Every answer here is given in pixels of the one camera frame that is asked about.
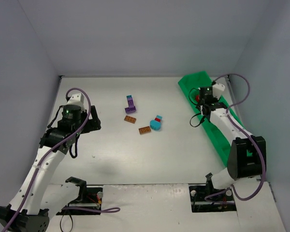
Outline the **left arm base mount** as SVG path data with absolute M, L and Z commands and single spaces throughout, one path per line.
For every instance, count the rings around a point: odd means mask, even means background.
M 74 200 L 70 202 L 67 206 L 101 210 L 102 195 L 103 195 L 103 186 L 87 186 L 87 194 L 82 199 L 82 201 L 77 202 L 76 200 Z M 70 210 L 61 210 L 56 215 L 93 216 L 100 214 L 101 214 L 100 212 L 89 212 L 83 210 L 70 209 Z

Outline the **green compartment tray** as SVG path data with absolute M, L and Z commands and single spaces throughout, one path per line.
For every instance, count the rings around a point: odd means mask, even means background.
M 201 112 L 196 108 L 197 102 L 195 100 L 195 96 L 198 95 L 199 91 L 198 88 L 200 87 L 207 87 L 211 86 L 213 82 L 217 82 L 216 80 L 212 81 L 210 77 L 207 75 L 205 71 L 198 72 L 194 74 L 189 74 L 184 76 L 179 82 L 179 86 L 184 93 L 185 97 L 188 99 L 190 105 L 194 107 L 194 111 L 196 113 L 196 117 L 199 119 L 199 124 L 203 126 L 206 134 L 208 135 L 209 139 L 211 140 L 214 148 L 218 152 L 218 155 L 220 156 L 222 162 L 226 166 L 227 164 L 227 158 L 230 152 L 230 145 L 227 142 L 226 138 L 222 135 L 222 133 L 215 127 L 213 124 L 208 122 L 206 119 L 203 119 L 203 116 L 201 115 Z M 239 122 L 241 125 L 241 121 L 236 116 L 234 111 L 231 109 L 231 105 L 227 103 L 225 98 L 223 97 L 223 94 L 220 98 L 220 101 L 225 103 L 230 112 L 231 115 L 235 118 L 237 122 Z

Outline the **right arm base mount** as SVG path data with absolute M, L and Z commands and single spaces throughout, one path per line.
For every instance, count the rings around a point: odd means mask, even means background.
M 230 189 L 222 194 L 205 199 L 223 190 L 213 190 L 206 185 L 189 185 L 191 211 L 193 213 L 236 212 L 233 193 Z

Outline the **purple lego piece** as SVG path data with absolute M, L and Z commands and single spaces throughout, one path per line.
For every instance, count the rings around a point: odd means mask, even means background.
M 134 105 L 133 99 L 128 99 L 128 107 L 125 108 L 126 114 L 132 114 L 136 112 L 136 107 Z

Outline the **blue round lego piece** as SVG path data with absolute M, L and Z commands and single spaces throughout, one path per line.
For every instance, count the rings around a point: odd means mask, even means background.
M 151 129 L 155 131 L 159 131 L 161 129 L 161 121 L 160 120 L 151 120 L 149 123 Z

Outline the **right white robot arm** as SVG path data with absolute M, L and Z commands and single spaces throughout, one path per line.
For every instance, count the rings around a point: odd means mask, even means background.
M 261 176 L 266 172 L 266 144 L 261 136 L 248 132 L 220 101 L 225 87 L 221 84 L 198 88 L 197 106 L 203 119 L 213 124 L 230 145 L 226 168 L 211 177 L 215 189 L 225 189 L 237 180 Z

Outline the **brown lego brick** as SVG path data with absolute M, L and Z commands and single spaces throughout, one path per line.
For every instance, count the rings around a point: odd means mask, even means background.
M 136 118 L 126 115 L 124 121 L 135 124 Z
M 151 132 L 151 127 L 146 126 L 146 127 L 139 128 L 138 130 L 139 130 L 139 134 L 143 135 L 143 134 Z

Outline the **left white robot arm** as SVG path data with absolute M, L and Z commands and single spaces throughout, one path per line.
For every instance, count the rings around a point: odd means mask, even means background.
M 69 154 L 73 159 L 81 134 L 101 129 L 94 105 L 85 110 L 82 103 L 59 107 L 62 119 L 52 123 L 40 140 L 35 161 L 18 193 L 7 206 L 0 206 L 0 224 L 5 232 L 44 232 L 50 219 L 72 201 L 80 202 L 87 194 L 85 180 L 69 177 L 55 190 L 48 187 L 62 160 Z

